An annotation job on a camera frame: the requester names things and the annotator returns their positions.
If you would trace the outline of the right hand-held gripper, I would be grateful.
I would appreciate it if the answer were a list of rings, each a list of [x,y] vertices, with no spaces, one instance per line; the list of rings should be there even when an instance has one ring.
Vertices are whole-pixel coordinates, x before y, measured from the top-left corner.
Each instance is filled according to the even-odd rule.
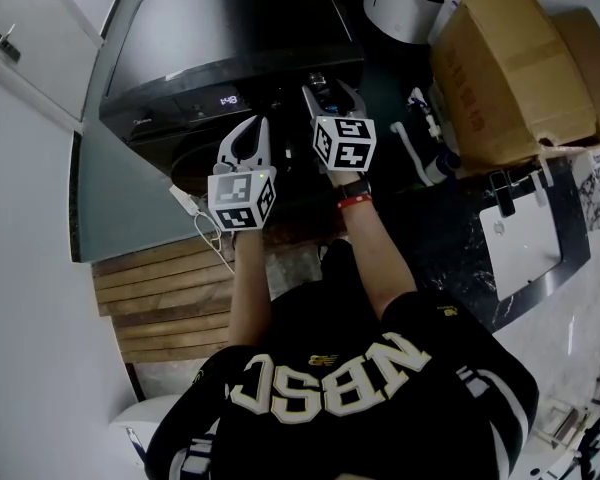
[[[375,122],[367,117],[361,96],[346,82],[337,80],[351,104],[344,113],[323,109],[313,91],[302,94],[313,122],[312,147],[329,171],[366,172],[376,148]]]

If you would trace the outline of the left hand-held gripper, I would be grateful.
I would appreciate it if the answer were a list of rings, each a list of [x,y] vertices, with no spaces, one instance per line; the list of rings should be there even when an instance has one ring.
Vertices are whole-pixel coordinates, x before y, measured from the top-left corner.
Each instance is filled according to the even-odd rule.
[[[221,142],[208,177],[207,206],[222,231],[259,230],[276,200],[270,126],[264,116],[238,124]]]

